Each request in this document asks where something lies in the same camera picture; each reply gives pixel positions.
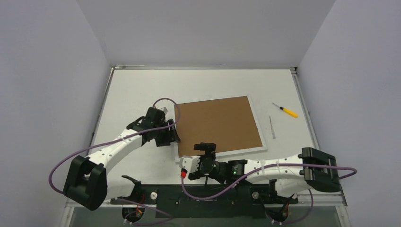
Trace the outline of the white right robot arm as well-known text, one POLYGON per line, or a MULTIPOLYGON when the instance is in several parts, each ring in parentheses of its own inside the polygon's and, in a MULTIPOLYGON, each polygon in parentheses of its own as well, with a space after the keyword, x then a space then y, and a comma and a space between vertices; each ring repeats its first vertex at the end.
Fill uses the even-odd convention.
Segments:
POLYGON ((227 162, 216 160, 215 148, 214 143, 194 145, 195 150, 204 153, 181 157, 181 177, 189 180, 208 177, 231 187, 268 181, 267 196, 274 203, 308 189, 319 192, 341 190, 335 156, 315 148, 302 148, 301 153, 281 159, 227 162))

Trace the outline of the yellow handle screwdriver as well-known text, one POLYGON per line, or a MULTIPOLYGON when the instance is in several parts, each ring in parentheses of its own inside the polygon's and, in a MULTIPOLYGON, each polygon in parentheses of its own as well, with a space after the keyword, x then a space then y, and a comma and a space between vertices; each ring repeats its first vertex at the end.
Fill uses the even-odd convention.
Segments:
POLYGON ((280 106, 280 105, 278 105, 278 104, 276 104, 276 103, 272 103, 272 104, 273 104, 275 107, 279 108, 282 112, 288 114, 289 116, 291 116, 291 117, 293 117, 293 118, 297 118, 297 117, 298 117, 298 114, 297 114, 297 113, 295 113, 295 112, 293 112, 293 111, 291 111, 291 110, 289 110, 289 109, 287 109, 287 108, 285 108, 285 107, 282 107, 282 106, 280 106))

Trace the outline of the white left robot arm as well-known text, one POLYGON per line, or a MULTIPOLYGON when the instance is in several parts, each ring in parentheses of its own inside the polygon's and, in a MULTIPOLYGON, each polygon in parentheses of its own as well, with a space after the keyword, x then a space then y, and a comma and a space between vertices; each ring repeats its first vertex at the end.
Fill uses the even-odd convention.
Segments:
POLYGON ((114 140, 86 156, 71 161, 62 194, 89 210, 108 199, 123 197, 134 204, 141 198, 140 181, 127 175, 108 179, 110 171, 134 150, 154 140, 157 147, 180 142, 173 119, 164 110, 150 107, 146 115, 128 124, 114 140))

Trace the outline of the white picture frame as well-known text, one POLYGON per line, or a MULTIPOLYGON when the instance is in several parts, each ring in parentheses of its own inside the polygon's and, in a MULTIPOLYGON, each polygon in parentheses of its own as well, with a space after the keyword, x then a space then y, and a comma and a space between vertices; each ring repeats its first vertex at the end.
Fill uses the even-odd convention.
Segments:
POLYGON ((215 143, 217 157, 264 152, 267 143, 250 95, 181 102, 174 107, 180 142, 175 160, 201 154, 194 145, 215 143))

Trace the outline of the clear handle screwdriver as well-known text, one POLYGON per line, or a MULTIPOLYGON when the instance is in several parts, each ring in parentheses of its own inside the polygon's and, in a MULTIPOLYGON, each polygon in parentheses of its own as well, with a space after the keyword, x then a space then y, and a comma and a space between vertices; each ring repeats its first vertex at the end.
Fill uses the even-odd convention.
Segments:
POLYGON ((275 130, 274 130, 273 121, 272 121, 272 117, 271 116, 269 116, 269 121, 270 121, 271 135, 272 135, 272 138, 275 140, 276 139, 276 133, 275 133, 275 130))

